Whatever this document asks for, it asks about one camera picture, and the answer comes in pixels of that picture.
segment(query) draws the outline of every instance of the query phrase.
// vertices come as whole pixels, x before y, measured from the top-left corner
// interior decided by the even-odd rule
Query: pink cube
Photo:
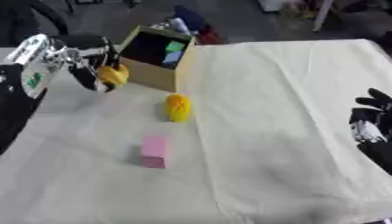
[[[165,168],[166,141],[162,136],[147,136],[142,145],[142,165],[149,168]]]

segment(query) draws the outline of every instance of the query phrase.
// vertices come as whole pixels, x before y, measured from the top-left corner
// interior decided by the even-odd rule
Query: white cloth
[[[392,215],[392,178],[351,137],[354,98],[392,94],[365,40],[197,46],[181,86],[193,118],[164,122],[166,93],[112,94],[55,78],[0,157],[0,223],[361,223]],[[143,168],[143,137],[168,167]]]

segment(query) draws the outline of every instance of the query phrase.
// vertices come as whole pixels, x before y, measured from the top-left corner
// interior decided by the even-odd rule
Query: chair leg
[[[69,0],[66,1],[66,7],[68,7],[68,13],[69,14],[74,14],[74,7],[72,6],[71,2]]]

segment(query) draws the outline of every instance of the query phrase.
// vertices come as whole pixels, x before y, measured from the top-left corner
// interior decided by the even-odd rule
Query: green block
[[[177,41],[172,41],[170,42],[170,44],[166,47],[166,51],[167,52],[180,52],[184,49],[184,47],[186,46],[186,44],[183,43],[179,43]]]

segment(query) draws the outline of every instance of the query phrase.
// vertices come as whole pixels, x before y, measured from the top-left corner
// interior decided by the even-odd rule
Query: chair
[[[67,35],[68,27],[64,19],[40,0],[20,0],[4,3],[0,8],[0,46],[18,46],[23,40],[40,33],[39,21],[33,11],[51,21],[59,35]]]

